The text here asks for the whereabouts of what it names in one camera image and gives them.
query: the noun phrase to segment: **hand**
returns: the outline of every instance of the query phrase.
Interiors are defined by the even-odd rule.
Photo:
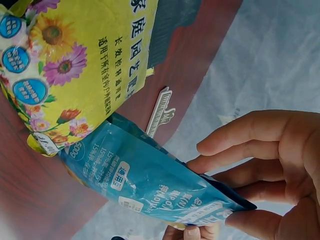
[[[210,226],[187,226],[184,231],[168,226],[162,240],[217,240],[219,224]]]
[[[266,110],[217,129],[187,165],[198,174],[253,157],[213,176],[251,201],[294,204],[273,212],[236,212],[226,224],[261,240],[320,239],[320,114]]]

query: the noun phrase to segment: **yellow fertilizer bag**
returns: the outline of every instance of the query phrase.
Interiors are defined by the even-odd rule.
[[[33,149],[52,156],[82,140],[144,86],[157,5],[20,0],[11,12],[0,7],[0,81]]]

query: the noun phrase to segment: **sunflower illustration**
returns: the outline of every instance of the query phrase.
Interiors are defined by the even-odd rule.
[[[63,55],[73,51],[76,39],[73,23],[64,23],[61,16],[52,17],[40,14],[30,32],[30,40],[41,46],[39,54],[45,55],[47,61],[57,62]]]

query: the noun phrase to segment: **blue plastic bag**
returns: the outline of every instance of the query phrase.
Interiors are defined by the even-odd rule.
[[[89,188],[167,222],[204,226],[256,209],[231,188],[189,170],[117,113],[59,156]]]

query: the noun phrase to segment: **blue circular label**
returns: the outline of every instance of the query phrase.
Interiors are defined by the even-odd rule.
[[[84,158],[86,153],[85,145],[78,141],[69,148],[69,156],[71,156],[75,161],[80,161]]]
[[[15,97],[24,104],[37,105],[48,94],[47,85],[36,78],[26,78],[15,82],[12,86]]]
[[[0,22],[0,35],[6,39],[15,36],[21,29],[22,21],[12,15],[6,15]]]
[[[11,46],[3,52],[2,63],[9,72],[20,74],[28,67],[30,57],[24,48]]]

